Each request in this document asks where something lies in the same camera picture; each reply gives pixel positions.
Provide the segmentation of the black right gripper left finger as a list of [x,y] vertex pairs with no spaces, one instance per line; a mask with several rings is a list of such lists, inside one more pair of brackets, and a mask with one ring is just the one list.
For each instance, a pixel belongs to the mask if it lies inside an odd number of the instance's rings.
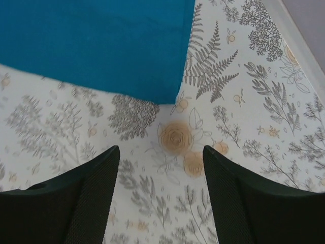
[[26,190],[1,192],[1,243],[102,243],[119,161],[116,145]]

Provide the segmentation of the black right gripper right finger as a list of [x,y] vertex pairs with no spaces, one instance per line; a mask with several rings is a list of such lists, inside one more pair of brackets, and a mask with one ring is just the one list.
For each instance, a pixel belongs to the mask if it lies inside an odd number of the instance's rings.
[[324,193],[269,180],[208,145],[203,160],[219,243],[324,243]]

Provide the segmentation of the blue t shirt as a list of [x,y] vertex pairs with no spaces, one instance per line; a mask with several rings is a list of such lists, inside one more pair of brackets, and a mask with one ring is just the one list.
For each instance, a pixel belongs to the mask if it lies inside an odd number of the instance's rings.
[[1,63],[172,104],[193,12],[194,1],[1,1]]

